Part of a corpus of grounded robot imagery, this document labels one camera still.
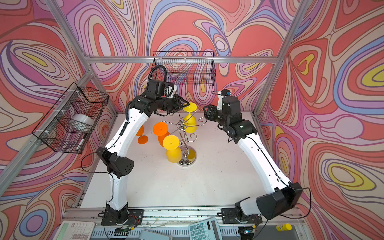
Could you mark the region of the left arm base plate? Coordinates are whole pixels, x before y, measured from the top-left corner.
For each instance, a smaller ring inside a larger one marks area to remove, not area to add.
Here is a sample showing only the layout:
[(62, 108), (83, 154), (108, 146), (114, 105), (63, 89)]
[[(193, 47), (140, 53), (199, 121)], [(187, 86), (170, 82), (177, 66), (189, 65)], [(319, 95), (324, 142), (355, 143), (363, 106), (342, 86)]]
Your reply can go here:
[(142, 224), (144, 215), (143, 209), (114, 209), (105, 210), (102, 217), (102, 226), (138, 226)]

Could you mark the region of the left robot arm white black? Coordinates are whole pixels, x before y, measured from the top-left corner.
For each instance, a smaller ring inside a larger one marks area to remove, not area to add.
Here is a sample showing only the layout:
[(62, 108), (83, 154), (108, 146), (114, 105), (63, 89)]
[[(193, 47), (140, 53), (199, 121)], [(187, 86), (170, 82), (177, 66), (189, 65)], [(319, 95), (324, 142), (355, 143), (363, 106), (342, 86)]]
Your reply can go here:
[(151, 69), (144, 92), (127, 104), (125, 121), (112, 140), (97, 150), (111, 180), (111, 201), (106, 204), (103, 226), (127, 225), (131, 219), (127, 201), (127, 176), (135, 163), (126, 155), (140, 128), (152, 114), (159, 115), (163, 111), (166, 117), (189, 106), (188, 101), (176, 94), (175, 85), (167, 78), (165, 66), (157, 65)]

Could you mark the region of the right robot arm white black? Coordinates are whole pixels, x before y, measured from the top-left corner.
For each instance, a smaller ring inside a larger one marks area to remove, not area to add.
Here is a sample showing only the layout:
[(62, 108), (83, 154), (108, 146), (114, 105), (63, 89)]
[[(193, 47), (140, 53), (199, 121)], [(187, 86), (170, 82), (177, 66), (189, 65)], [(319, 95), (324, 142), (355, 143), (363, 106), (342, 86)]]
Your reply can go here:
[(240, 213), (245, 216), (261, 215), (272, 220), (294, 208), (303, 192), (302, 186), (292, 182), (279, 169), (254, 124), (243, 119), (240, 100), (225, 90), (215, 91), (214, 94), (218, 96), (218, 105), (203, 108), (205, 119), (218, 123), (218, 128), (246, 154), (266, 192), (260, 197), (241, 200), (238, 203)]

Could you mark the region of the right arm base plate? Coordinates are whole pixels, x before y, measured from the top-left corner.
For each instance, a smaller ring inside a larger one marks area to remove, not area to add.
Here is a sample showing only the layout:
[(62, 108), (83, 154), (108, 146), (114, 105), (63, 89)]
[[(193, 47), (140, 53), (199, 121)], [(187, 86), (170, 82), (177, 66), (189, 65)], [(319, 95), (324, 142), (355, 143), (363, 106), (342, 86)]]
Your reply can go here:
[(253, 224), (258, 226), (263, 222), (261, 215), (246, 216), (239, 208), (222, 208), (217, 216), (224, 224)]

